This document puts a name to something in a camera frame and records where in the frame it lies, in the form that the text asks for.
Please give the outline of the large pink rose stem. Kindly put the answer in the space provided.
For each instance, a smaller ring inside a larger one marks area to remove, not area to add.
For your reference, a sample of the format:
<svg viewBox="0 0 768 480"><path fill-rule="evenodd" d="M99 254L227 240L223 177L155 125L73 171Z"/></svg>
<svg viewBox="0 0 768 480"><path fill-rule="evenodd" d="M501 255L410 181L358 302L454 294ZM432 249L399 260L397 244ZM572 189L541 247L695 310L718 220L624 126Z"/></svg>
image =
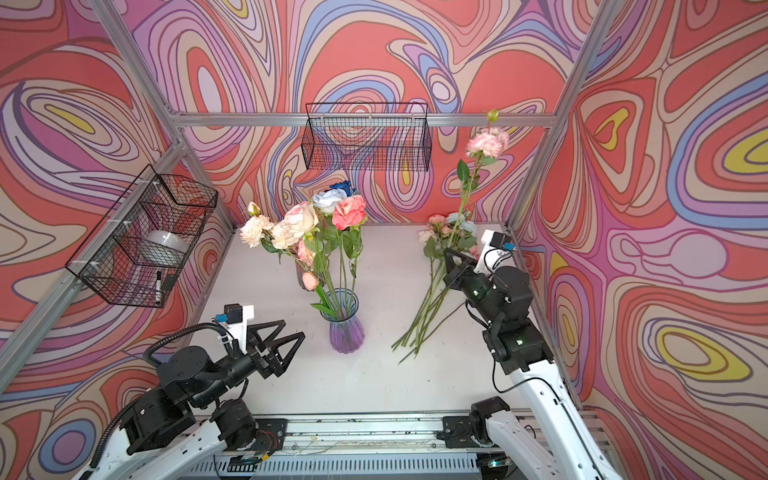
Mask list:
<svg viewBox="0 0 768 480"><path fill-rule="evenodd" d="M347 289L351 291L355 290L357 283L359 257L363 251L361 226L366 220L366 203L361 195L353 195L337 203L332 215L332 223L341 235L341 248L351 275Z"/></svg>

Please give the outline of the red-grey glass vase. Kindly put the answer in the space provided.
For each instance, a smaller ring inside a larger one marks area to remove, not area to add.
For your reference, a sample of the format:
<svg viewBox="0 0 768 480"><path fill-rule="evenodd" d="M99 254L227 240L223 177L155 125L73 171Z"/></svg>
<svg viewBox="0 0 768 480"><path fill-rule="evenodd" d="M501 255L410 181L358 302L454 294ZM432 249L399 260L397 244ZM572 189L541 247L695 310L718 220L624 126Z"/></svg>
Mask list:
<svg viewBox="0 0 768 480"><path fill-rule="evenodd" d="M297 283L299 287L302 290L306 291L307 288L305 287L304 280L303 280L303 275L305 273L305 270L299 262L295 263L295 271L296 271L296 278L297 278Z"/></svg>

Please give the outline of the purple-blue glass vase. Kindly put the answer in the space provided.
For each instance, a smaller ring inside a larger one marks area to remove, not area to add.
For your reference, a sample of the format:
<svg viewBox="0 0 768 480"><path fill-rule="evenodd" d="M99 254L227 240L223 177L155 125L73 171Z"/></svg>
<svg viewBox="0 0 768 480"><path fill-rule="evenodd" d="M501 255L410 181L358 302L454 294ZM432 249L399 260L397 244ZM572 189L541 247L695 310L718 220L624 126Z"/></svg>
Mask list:
<svg viewBox="0 0 768 480"><path fill-rule="evenodd" d="M329 340L332 348L342 354L359 350L365 341L365 332L358 319L359 299L356 293L346 288L336 288L328 295L333 301L330 313L321 311L329 324Z"/></svg>

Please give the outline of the peach peony stem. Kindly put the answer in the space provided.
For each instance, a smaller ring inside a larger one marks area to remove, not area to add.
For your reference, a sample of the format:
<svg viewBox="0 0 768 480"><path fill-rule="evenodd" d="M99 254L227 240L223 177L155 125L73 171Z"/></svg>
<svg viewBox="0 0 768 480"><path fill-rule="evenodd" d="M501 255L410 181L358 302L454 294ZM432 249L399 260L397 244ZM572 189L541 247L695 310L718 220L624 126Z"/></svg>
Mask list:
<svg viewBox="0 0 768 480"><path fill-rule="evenodd" d="M272 244L272 229L284 218L285 215L281 220L273 221L265 213L261 212L258 206L253 202L249 204L248 215L250 218L239 230L241 241L244 244L250 248L262 247L265 251L276 254L278 256L290 256L280 252Z"/></svg>

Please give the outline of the single pink bud stem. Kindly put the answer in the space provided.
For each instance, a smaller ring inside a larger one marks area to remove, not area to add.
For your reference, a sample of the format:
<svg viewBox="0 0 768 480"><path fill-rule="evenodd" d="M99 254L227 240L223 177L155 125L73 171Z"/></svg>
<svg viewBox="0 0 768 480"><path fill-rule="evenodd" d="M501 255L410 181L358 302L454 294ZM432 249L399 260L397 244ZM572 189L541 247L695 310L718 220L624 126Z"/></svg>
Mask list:
<svg viewBox="0 0 768 480"><path fill-rule="evenodd" d="M315 292L318 297L318 300L312 303L311 307L328 318L336 320L337 310L329 296L325 293L320 280L312 272L305 271L302 274L302 283L306 290Z"/></svg>

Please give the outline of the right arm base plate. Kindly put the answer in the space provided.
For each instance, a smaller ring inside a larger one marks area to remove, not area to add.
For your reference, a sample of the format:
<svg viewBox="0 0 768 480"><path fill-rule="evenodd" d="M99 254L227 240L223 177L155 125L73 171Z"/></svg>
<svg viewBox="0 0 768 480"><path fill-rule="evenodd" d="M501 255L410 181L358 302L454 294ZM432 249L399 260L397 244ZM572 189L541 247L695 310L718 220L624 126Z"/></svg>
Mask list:
<svg viewBox="0 0 768 480"><path fill-rule="evenodd" d="M466 415L444 416L442 430L436 433L436 438L449 449L495 447L486 421L493 414L503 411L509 412L510 406L499 396L473 403Z"/></svg>

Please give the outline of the pink peony spray stem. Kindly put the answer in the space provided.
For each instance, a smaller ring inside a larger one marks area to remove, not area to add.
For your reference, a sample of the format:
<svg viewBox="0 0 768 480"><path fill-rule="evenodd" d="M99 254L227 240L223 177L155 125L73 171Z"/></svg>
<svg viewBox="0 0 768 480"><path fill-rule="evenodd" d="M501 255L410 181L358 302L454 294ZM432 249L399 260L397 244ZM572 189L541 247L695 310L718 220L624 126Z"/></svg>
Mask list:
<svg viewBox="0 0 768 480"><path fill-rule="evenodd" d="M471 198L479 189L483 168L496 163L501 154L509 148L509 134L503 128L495 126L498 117L497 110L492 110L486 115L487 125L471 136L465 147L464 159L460 159L456 166L460 203L455 212L466 214L470 220Z"/></svg>

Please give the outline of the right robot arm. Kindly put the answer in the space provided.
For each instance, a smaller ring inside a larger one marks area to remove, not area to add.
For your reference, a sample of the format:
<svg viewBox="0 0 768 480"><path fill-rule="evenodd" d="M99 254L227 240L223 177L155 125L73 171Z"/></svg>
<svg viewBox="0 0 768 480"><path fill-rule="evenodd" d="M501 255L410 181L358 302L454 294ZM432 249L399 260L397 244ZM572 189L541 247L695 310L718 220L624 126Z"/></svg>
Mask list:
<svg viewBox="0 0 768 480"><path fill-rule="evenodd" d="M472 439L501 448L527 479L617 479L575 407L554 355L529 317L533 293L527 274L512 266L493 271L484 262L448 249L445 285L460 291L478 315L484 343L511 380L507 392L527 402L544 439L538 441L504 401L505 391L472 405Z"/></svg>

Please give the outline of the blue rose stem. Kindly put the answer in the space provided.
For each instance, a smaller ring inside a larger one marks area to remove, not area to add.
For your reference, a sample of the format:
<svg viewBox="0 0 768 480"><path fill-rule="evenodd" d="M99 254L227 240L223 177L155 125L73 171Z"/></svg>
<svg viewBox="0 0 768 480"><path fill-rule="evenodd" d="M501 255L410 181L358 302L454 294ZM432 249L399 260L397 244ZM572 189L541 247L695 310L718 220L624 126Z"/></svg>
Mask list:
<svg viewBox="0 0 768 480"><path fill-rule="evenodd" d="M337 182L331 185L331 188L333 190L342 190L345 192L345 194L350 197L356 193L356 189L352 186L351 182L349 180L345 180L342 182Z"/></svg>

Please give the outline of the pink carnation stem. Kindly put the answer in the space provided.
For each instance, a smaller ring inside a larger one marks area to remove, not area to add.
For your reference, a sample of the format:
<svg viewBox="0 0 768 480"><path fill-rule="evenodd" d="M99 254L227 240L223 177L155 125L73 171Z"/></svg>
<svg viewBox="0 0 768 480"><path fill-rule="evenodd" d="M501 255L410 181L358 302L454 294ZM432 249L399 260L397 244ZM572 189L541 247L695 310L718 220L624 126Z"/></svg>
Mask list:
<svg viewBox="0 0 768 480"><path fill-rule="evenodd" d="M307 268L311 269L314 265L316 254L310 250L304 240L298 243L297 256L299 261Z"/></svg>

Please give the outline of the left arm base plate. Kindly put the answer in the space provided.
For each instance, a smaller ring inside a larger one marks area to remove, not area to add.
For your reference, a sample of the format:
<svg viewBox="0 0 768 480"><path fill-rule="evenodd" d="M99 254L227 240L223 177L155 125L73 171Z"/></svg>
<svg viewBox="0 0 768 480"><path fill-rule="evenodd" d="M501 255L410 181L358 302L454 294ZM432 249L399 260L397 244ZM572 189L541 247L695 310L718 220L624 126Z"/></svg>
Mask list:
<svg viewBox="0 0 768 480"><path fill-rule="evenodd" d="M283 449L287 426L288 420L285 418L257 418L253 438L238 450L254 454L274 454Z"/></svg>

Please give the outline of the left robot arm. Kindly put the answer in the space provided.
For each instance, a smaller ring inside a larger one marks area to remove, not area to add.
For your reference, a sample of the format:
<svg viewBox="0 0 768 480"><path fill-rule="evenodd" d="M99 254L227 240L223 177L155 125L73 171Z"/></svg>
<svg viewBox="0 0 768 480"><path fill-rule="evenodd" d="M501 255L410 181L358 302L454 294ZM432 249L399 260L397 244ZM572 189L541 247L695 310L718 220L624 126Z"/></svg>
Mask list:
<svg viewBox="0 0 768 480"><path fill-rule="evenodd" d="M149 472L156 479L179 477L198 459L241 451L264 435L265 460L281 443L259 427L244 398L226 399L249 378L283 375L305 340L302 332L283 335L283 320L249 325L213 320L186 327L150 345L143 359L154 367L156 387L124 406L105 427L80 479L135 479ZM156 352L203 330L215 332L225 355L214 361L207 350L190 345L161 361Z"/></svg>

